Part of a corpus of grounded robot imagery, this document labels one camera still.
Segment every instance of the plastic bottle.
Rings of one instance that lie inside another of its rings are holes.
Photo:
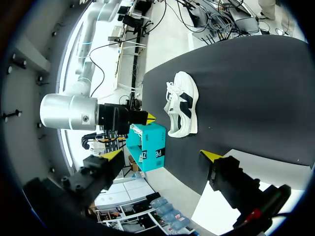
[[[188,218],[186,218],[186,217],[181,217],[181,218],[179,218],[178,220],[175,220],[173,223],[171,223],[171,228],[172,228],[173,230],[178,231],[178,230],[180,230],[180,229],[182,229],[182,228],[188,226],[189,223],[190,223],[190,220],[189,220]]]
[[[166,223],[171,223],[179,218],[183,217],[183,214],[179,210],[173,210],[162,217]]]
[[[167,203],[167,200],[164,198],[164,197],[159,197],[159,198],[156,198],[154,199],[153,201],[150,202],[150,205],[153,207],[153,208],[158,208],[164,204]]]
[[[138,178],[144,178],[145,174],[142,171],[137,171],[132,175],[132,178],[138,179]]]
[[[174,209],[173,205],[171,203],[167,203],[157,208],[156,212],[159,216],[164,216],[165,214],[169,213],[173,209]]]

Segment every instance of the white shelf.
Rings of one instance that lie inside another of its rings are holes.
[[[131,219],[131,218],[134,218],[134,217],[138,217],[138,216],[141,216],[141,215],[148,214],[148,213],[150,213],[152,211],[155,211],[155,209],[149,209],[149,210],[146,210],[146,211],[134,214],[134,215],[125,216],[125,217],[122,217],[122,218],[119,218],[119,219],[115,219],[115,220],[103,220],[103,221],[101,221],[99,223],[117,222],[117,221],[122,221],[122,220],[128,220],[128,219]]]

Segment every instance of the screw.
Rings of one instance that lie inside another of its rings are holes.
[[[90,175],[95,176],[97,174],[96,170],[90,170]]]
[[[89,117],[88,116],[83,116],[83,121],[84,122],[88,122],[89,121]]]
[[[83,187],[82,187],[81,185],[77,184],[77,185],[75,186],[75,190],[76,190],[76,191],[81,191],[81,190],[83,190]]]
[[[61,183],[62,183],[64,186],[66,186],[66,187],[69,187],[69,186],[70,186],[70,181],[69,181],[68,177],[66,177],[66,176],[61,179]]]
[[[7,75],[11,74],[12,72],[12,66],[9,66],[8,70],[6,71]]]
[[[21,114],[22,114],[22,112],[20,112],[19,110],[15,110],[15,114],[16,114],[18,117],[20,117]]]

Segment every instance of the white sneaker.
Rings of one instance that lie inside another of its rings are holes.
[[[192,77],[180,71],[175,75],[174,82],[168,82],[164,110],[170,117],[170,137],[182,138],[198,132],[196,103],[199,98],[197,86]]]

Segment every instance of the black tablecloth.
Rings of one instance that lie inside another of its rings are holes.
[[[198,134],[166,139],[165,168],[199,194],[207,168],[199,151],[237,149],[312,166],[315,160],[315,68],[308,45],[285,36],[249,36],[209,45],[149,71],[143,109],[170,128],[166,82],[179,71],[195,80]]]

